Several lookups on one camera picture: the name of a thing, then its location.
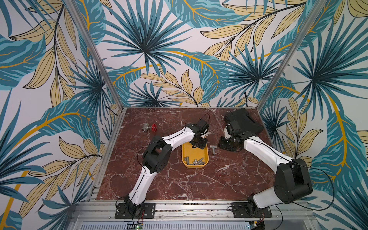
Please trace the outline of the yellow plastic storage tray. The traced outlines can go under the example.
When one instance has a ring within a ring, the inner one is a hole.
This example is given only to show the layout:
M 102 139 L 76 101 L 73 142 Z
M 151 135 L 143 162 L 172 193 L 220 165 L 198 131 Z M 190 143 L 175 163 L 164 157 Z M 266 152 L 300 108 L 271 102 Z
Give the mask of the yellow plastic storage tray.
M 189 157 L 190 161 L 197 159 L 199 160 L 200 158 L 204 158 L 204 165 L 197 165 L 197 166 L 189 166 L 186 165 L 184 162 L 184 158 L 185 157 Z M 186 168 L 203 168 L 205 167 L 208 162 L 209 162 L 209 150 L 208 150 L 208 145 L 204 148 L 204 149 L 200 149 L 200 148 L 192 148 L 192 145 L 187 142 L 185 144 L 182 145 L 182 162 L 184 164 L 184 166 Z

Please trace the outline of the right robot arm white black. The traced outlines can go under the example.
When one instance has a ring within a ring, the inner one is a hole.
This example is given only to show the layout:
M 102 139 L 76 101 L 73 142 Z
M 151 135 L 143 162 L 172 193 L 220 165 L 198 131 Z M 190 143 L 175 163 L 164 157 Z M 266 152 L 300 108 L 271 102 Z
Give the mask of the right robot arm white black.
M 304 160 L 293 159 L 263 142 L 256 135 L 261 130 L 260 125 L 248 115 L 230 112 L 224 120 L 224 136 L 220 138 L 218 147 L 231 152 L 246 150 L 275 173 L 272 187 L 248 197 L 246 208 L 249 212 L 277 204 L 289 204 L 313 192 Z

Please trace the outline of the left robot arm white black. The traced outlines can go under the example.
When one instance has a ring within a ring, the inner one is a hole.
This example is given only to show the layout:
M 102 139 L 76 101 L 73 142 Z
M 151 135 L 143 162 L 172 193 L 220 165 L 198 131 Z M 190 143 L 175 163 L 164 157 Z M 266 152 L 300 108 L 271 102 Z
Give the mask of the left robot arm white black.
M 140 213 L 153 179 L 167 166 L 172 151 L 185 143 L 204 149 L 208 140 L 203 136 L 208 130 L 209 123 L 201 119 L 195 124 L 185 125 L 181 130 L 169 136 L 155 136 L 151 140 L 143 153 L 140 176 L 132 191 L 124 198 L 124 208 L 128 213 L 133 216 Z

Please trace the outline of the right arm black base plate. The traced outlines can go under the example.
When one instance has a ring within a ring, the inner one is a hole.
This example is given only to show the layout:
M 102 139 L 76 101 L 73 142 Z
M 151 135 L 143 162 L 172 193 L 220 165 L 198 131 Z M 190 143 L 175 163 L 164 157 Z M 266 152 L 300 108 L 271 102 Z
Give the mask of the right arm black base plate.
M 233 202 L 231 203 L 230 210 L 232 211 L 234 218 L 271 218 L 272 212 L 270 207 L 258 208 L 253 203 L 248 202 Z

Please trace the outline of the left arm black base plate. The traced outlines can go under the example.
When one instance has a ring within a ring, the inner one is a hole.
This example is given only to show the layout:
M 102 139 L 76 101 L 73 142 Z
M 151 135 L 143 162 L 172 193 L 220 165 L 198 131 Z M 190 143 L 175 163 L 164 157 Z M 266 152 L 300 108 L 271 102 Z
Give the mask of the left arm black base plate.
M 155 203 L 143 203 L 138 206 L 117 204 L 115 219 L 153 219 L 155 216 Z

